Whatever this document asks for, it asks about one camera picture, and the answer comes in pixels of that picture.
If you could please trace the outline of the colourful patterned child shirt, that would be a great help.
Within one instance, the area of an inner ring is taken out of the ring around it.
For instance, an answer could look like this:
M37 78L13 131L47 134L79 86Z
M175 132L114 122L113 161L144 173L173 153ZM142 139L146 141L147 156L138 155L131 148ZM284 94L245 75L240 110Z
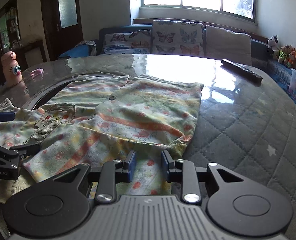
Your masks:
M80 163L99 167L125 159L134 151L136 172L119 194L168 194L160 154L180 159L199 116L200 83L169 82L141 75L80 75L45 105L30 111L9 99L0 111L13 111L0 122L0 146L10 148L36 140L40 152L24 168L40 182Z

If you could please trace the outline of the black round induction cooktop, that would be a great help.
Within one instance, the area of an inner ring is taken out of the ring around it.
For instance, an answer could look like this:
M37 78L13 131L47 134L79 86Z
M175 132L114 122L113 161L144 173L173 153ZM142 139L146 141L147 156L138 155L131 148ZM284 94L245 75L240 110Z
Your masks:
M45 105L49 100L51 100L57 93L63 90L68 84L73 80L66 79L62 80L54 85L51 85L45 89L42 89L36 95L34 95L28 102L26 102L22 108L28 110L36 110L39 107Z

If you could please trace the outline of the pink cartoon face bottle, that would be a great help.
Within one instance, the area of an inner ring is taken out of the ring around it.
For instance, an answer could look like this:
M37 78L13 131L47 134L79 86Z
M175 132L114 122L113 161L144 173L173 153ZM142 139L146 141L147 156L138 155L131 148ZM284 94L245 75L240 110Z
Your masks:
M21 74L21 67L17 62L17 55L13 51L8 51L3 54L0 61L3 66L3 73L5 76L6 84L12 87L20 83L23 79Z

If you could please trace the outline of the small pink toy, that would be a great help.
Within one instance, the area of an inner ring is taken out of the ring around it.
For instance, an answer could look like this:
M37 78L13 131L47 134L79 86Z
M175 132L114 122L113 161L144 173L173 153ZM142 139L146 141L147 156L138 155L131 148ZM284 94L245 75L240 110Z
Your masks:
M43 75L43 73L44 73L43 68L37 68L36 70L33 70L30 72L30 77L34 79L35 77L37 77L39 75Z

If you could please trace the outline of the dark wooden display cabinet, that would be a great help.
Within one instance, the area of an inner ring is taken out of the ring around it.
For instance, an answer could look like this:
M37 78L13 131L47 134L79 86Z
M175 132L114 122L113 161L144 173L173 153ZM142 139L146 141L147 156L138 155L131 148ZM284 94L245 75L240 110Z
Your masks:
M19 28L17 0L9 0L0 9L0 60L3 54L14 51L22 70L47 61L43 40L39 37L23 41ZM0 61L0 84L5 76Z

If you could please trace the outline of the black remote control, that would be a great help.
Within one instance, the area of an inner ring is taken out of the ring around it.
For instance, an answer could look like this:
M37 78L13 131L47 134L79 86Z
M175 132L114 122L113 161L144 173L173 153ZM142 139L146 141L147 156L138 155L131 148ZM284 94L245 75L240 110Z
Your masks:
M237 63L234 63L227 59L222 59L221 63L225 69L230 70L231 72L234 72L235 74L238 74L253 83L261 83L263 80L262 76L256 74L252 70L249 70L248 68L245 68Z

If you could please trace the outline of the dark wooden door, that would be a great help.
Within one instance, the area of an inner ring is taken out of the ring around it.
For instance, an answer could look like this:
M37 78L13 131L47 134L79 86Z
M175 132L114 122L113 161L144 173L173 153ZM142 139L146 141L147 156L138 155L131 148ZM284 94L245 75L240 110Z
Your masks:
M79 0L41 0L47 50L51 61L83 40Z

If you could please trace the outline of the lying butterfly print cushion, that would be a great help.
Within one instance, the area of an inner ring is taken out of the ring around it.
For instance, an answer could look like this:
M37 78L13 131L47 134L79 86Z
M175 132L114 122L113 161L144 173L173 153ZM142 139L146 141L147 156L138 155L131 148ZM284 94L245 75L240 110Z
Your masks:
M149 54L151 50L151 31L137 30L131 33L106 34L102 54Z

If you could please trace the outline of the plain beige cushion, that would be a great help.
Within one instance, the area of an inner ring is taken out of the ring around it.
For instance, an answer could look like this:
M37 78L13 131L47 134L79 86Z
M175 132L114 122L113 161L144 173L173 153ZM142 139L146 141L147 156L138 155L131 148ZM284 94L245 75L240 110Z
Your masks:
M248 34L235 33L211 25L206 26L205 33L206 57L252 66L251 37Z

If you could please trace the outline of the upright butterfly print cushion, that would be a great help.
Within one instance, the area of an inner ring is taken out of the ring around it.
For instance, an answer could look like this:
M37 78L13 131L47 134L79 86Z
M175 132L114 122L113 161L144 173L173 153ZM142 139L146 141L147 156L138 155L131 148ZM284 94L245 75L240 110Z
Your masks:
M204 57L204 25L195 22L153 21L151 53Z

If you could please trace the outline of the blue sofa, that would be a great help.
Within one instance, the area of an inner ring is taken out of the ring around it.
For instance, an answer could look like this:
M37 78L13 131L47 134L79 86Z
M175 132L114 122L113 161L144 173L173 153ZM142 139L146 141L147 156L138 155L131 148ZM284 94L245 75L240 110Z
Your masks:
M296 96L296 50L277 47L277 36L263 43L245 33L201 23L154 21L149 25L104 28L99 39L82 41L60 58L112 54L165 54L228 59L268 73L281 88Z

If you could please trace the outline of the black white plush cow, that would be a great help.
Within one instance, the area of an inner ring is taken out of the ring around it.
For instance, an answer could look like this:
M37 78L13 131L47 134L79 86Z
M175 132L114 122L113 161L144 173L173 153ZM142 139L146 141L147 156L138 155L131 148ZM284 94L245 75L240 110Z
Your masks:
M278 46L277 35L274 35L274 36L272 36L271 38L268 39L267 53L274 60L277 60L279 58L280 49L279 49L279 46Z

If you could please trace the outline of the orange plush lion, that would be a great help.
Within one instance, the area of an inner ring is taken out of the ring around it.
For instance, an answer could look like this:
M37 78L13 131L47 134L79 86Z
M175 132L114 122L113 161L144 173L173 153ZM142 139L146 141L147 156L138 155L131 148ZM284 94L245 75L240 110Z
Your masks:
M288 55L287 67L293 68L293 64L296 61L296 49L293 49Z

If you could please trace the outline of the brown plush bear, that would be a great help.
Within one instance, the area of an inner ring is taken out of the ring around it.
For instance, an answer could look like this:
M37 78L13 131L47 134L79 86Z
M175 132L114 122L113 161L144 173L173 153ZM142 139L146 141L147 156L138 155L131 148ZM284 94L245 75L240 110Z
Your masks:
M277 60L278 63L286 66L289 61L289 54L292 52L292 50L293 47L290 44L282 46L279 50L279 58Z

